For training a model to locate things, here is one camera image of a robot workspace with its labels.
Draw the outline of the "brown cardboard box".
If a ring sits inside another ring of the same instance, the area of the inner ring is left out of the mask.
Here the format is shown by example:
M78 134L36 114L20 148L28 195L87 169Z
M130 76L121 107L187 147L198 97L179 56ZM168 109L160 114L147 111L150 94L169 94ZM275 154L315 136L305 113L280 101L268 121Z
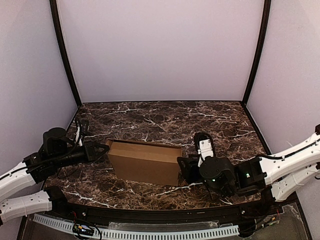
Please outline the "brown cardboard box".
M181 147L118 139L108 139L106 145L117 178L174 187L179 184Z

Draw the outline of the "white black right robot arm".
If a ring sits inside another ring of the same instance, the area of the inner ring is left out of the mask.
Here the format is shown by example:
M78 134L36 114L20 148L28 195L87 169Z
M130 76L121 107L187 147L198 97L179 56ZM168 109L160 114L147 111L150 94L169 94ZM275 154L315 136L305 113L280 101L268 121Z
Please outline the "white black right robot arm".
M320 127L303 142L274 155L258 154L234 165L217 157L212 137L198 132L193 137L196 154L178 157L188 184L202 182L208 191L222 197L251 196L266 192L274 202L283 202L312 178L320 176Z

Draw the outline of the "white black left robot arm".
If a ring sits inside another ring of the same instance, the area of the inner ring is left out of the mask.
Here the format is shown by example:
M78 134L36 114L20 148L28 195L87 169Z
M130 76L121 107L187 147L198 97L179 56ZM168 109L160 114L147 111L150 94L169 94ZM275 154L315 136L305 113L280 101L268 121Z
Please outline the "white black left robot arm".
M21 190L37 185L58 173L59 169L90 164L109 151L109 146L94 141L83 142L85 131L78 127L74 139L61 127L43 134L39 151L25 157L16 167L0 177L0 223L38 212L62 210L68 200L57 186L34 194L12 198Z

